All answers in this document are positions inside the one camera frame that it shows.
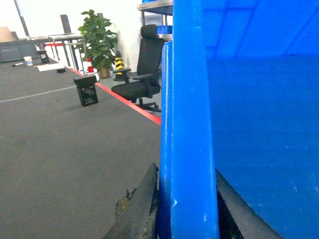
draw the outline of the blue plastic post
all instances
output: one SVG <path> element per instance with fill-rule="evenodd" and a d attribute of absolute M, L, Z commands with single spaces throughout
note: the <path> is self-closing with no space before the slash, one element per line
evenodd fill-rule
<path fill-rule="evenodd" d="M 202 5 L 175 0 L 171 131 L 173 239 L 218 239 L 217 193 Z"/>
<path fill-rule="evenodd" d="M 172 127 L 172 42 L 167 42 L 162 54 L 161 89 L 161 154 L 159 171 L 159 238 L 170 239 L 170 181 L 171 181 L 171 127 Z"/>

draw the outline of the chair base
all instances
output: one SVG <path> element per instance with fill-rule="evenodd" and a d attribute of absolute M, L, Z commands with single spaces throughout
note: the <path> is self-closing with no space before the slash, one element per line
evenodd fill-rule
<path fill-rule="evenodd" d="M 153 112 L 161 112 L 161 110 L 159 109 L 159 106 L 156 104 L 156 102 L 152 102 L 152 103 L 143 103 L 143 99 L 139 99 L 139 104 L 135 104 L 136 106 L 140 107 L 143 110 L 147 110 L 147 111 L 153 111 Z"/>

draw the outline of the green plant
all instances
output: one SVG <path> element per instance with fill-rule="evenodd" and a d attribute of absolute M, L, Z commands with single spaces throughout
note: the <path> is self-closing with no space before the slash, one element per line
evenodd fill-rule
<path fill-rule="evenodd" d="M 86 55 L 83 58 L 90 57 L 93 67 L 98 71 L 101 68 L 110 69 L 115 62 L 115 43 L 118 42 L 117 33 L 106 29 L 112 23 L 93 10 L 81 14 L 88 15 L 83 20 L 83 26 L 78 28 L 86 45 Z M 77 48 L 80 53 L 84 53 L 82 45 L 78 45 Z"/>

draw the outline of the office chair headrest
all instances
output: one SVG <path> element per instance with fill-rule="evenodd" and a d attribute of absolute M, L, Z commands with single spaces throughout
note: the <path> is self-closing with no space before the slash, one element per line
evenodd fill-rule
<path fill-rule="evenodd" d="M 141 27 L 142 38 L 158 38 L 157 26 L 155 24 L 150 24 Z"/>

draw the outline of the white floor line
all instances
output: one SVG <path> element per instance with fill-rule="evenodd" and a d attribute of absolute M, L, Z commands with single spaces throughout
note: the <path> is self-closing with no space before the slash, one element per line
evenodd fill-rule
<path fill-rule="evenodd" d="M 43 92 L 43 93 L 31 95 L 31 96 L 22 96 L 22 97 L 18 97 L 18 98 L 9 99 L 9 100 L 3 100 L 3 101 L 0 101 L 0 103 L 9 102 L 9 101 L 17 101 L 17 100 L 22 100 L 22 99 L 26 99 L 26 98 L 30 98 L 30 97 L 35 97 L 35 96 L 41 96 L 41 95 L 45 95 L 45 94 L 49 94 L 49 93 L 53 93 L 53 92 L 57 92 L 57 91 L 64 91 L 64 90 L 72 89 L 75 87 L 76 86 L 70 86 L 70 87 L 66 87 L 63 89 L 58 89 L 58 90 L 54 90 L 54 91 L 47 91 L 47 92 Z"/>

